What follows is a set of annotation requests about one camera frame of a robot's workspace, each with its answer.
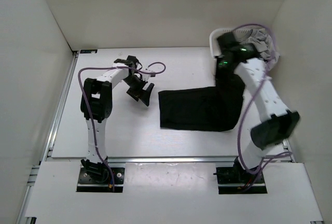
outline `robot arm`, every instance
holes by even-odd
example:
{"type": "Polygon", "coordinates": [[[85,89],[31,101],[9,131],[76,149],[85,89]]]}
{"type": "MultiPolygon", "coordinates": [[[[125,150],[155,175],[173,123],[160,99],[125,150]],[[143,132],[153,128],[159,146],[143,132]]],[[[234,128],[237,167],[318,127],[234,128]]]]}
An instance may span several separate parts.
{"type": "MultiPolygon", "coordinates": [[[[154,75],[144,74],[138,77],[134,70],[128,68],[137,69],[138,65],[138,59],[133,56],[128,56],[126,60],[117,59],[112,65],[115,69],[106,71],[96,79],[87,78],[84,82],[84,91],[89,101],[95,125],[96,143],[90,115],[85,100],[82,97],[80,109],[84,113],[88,126],[88,155],[81,162],[87,173],[96,181],[104,181],[105,176],[108,175],[107,169],[101,159],[107,160],[105,126],[107,118],[112,112],[112,89],[121,81],[124,81],[129,85],[127,94],[136,101],[141,100],[146,106],[149,106],[150,95],[154,84],[150,83],[147,88],[145,87],[149,77],[154,77],[154,75]]],[[[152,72],[148,68],[143,67],[141,70],[152,72]]]]}
{"type": "Polygon", "coordinates": [[[258,58],[259,53],[253,44],[238,43],[232,32],[220,36],[217,42],[222,55],[216,57],[216,83],[237,74],[255,97],[261,124],[251,129],[250,143],[242,153],[246,166],[238,159],[235,161],[242,171],[255,169],[274,145],[292,134],[300,117],[297,111],[291,112],[279,98],[271,78],[266,76],[266,63],[258,58]]]}

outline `white panel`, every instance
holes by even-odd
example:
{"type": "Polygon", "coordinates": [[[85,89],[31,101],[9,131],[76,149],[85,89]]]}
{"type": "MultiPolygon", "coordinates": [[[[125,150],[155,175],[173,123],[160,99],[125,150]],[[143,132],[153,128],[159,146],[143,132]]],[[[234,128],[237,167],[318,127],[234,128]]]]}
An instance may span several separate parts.
{"type": "MultiPolygon", "coordinates": [[[[80,111],[81,90],[77,73],[84,67],[108,67],[117,58],[135,55],[145,65],[164,62],[166,71],[151,78],[155,87],[150,106],[136,102],[126,94],[124,82],[113,90],[113,110],[106,123],[106,151],[110,157],[182,157],[182,156],[237,156],[238,125],[228,132],[180,131],[160,128],[158,92],[190,89],[214,85],[210,71],[208,48],[150,48],[100,49],[97,54],[80,54],[52,156],[83,158],[88,152],[88,129],[80,111]]],[[[155,71],[162,67],[153,67],[155,71]]],[[[96,78],[103,72],[85,71],[82,79],[96,78]]],[[[247,105],[251,96],[245,93],[247,105]]],[[[249,129],[259,123],[256,106],[247,116],[242,134],[242,146],[250,140],[249,129]]],[[[270,154],[283,152],[282,145],[270,154]]]]}
{"type": "Polygon", "coordinates": [[[292,140],[332,223],[332,0],[286,0],[273,25],[283,58],[275,85],[302,117],[292,140]]]}
{"type": "Polygon", "coordinates": [[[0,223],[14,223],[71,62],[45,0],[0,0],[0,223]]]}
{"type": "Polygon", "coordinates": [[[208,46],[218,27],[271,24],[284,0],[47,0],[74,49],[208,46]]]}
{"type": "Polygon", "coordinates": [[[123,193],[78,193],[79,167],[77,162],[43,163],[26,215],[37,217],[36,224],[304,224],[322,220],[303,164],[268,166],[268,194],[260,195],[219,195],[212,163],[131,164],[123,193]]]}

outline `folded black fabric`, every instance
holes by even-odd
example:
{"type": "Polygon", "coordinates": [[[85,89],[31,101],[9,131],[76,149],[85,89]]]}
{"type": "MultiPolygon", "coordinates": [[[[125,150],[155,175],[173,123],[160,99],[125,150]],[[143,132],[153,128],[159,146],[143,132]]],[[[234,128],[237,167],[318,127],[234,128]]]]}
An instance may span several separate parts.
{"type": "Polygon", "coordinates": [[[216,81],[215,87],[159,92],[160,127],[228,131],[237,124],[245,85],[241,78],[216,81]]]}

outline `black cloth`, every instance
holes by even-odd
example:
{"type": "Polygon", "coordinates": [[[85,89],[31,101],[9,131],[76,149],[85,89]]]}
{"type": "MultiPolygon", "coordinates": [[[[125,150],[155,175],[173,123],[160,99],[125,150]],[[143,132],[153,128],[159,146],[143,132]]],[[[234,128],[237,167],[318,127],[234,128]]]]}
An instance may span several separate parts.
{"type": "Polygon", "coordinates": [[[160,127],[193,131],[228,131],[237,124],[245,85],[238,75],[215,87],[159,92],[160,127]]]}

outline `table surface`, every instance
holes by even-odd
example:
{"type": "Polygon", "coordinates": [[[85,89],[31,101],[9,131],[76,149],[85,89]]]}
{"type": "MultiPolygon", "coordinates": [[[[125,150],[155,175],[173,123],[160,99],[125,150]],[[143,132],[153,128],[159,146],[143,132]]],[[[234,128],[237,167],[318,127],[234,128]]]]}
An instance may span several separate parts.
{"type": "MultiPolygon", "coordinates": [[[[81,90],[77,73],[84,67],[110,67],[117,58],[136,56],[143,65],[161,61],[166,71],[151,78],[155,87],[150,106],[126,94],[128,85],[119,83],[113,90],[113,111],[106,124],[106,152],[109,157],[208,157],[237,156],[238,125],[228,132],[179,131],[161,129],[158,92],[201,88],[214,85],[208,48],[99,49],[80,54],[74,71],[61,122],[57,130],[53,158],[83,158],[88,151],[88,130],[80,111],[81,90]]],[[[155,71],[162,69],[153,66],[155,71]]],[[[85,71],[82,80],[95,78],[101,71],[85,71]]],[[[250,100],[245,91],[244,106],[250,100]]],[[[243,149],[250,140],[249,129],[259,123],[255,105],[249,111],[242,133],[243,149]]],[[[269,153],[283,152],[282,145],[269,153]]]]}
{"type": "Polygon", "coordinates": [[[127,163],[123,193],[76,192],[79,161],[43,162],[26,210],[36,224],[322,221],[304,164],[274,163],[267,194],[219,195],[214,163],[127,163]]]}

